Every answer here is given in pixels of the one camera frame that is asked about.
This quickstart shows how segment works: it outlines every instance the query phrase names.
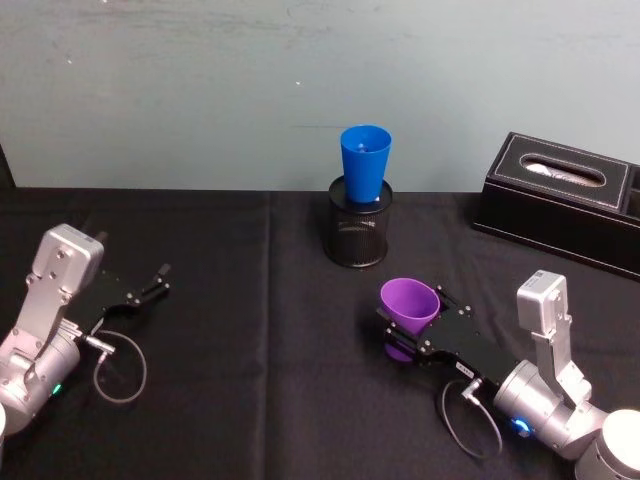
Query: blue led light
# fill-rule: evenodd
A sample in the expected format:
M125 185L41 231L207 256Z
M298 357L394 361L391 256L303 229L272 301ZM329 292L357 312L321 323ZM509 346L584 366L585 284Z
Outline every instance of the blue led light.
M516 428L516 432L518 432L518 435L521 437L528 437L533 431L529 424L521 418L514 418L511 420L511 423L513 423Z

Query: blue cup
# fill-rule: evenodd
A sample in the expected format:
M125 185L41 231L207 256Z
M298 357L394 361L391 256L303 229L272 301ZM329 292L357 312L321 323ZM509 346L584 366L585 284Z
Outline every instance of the blue cup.
M344 183L349 200L370 203L380 196L391 150L391 134L375 125L357 125L340 136Z

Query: table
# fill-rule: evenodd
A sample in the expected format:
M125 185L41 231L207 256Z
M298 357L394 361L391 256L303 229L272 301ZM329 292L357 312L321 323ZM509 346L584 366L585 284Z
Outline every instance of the table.
M574 359L594 403L640 408L640 285L472 230L478 200L397 194L387 258L358 271L323 253L324 193L0 192L2 332L58 223L107 231L103 267L134 283L173 266L170 296L132 333L149 363L143 396L129 408L102 401L89 352L6 441L2 478L570 478L571 464L506 427L500 457L464 455L434 408L445 372L402 367L381 348L379 288L408 276L446 286L483 335L534 360L515 300L543 268L568 278ZM456 408L462 436L491 448L486 426L471 431L482 420Z

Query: purple plastic cup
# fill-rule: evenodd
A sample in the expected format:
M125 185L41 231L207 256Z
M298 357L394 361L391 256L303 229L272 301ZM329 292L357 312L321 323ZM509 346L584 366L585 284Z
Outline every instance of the purple plastic cup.
M418 335L440 313L440 297L430 287L413 278L394 278L380 289L382 308L401 327ZM387 353L395 360L410 362L411 358L391 345Z

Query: tissue box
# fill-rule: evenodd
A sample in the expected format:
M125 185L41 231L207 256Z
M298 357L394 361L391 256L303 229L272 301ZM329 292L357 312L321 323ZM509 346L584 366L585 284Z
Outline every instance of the tissue box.
M640 280L639 167L510 133L474 226Z

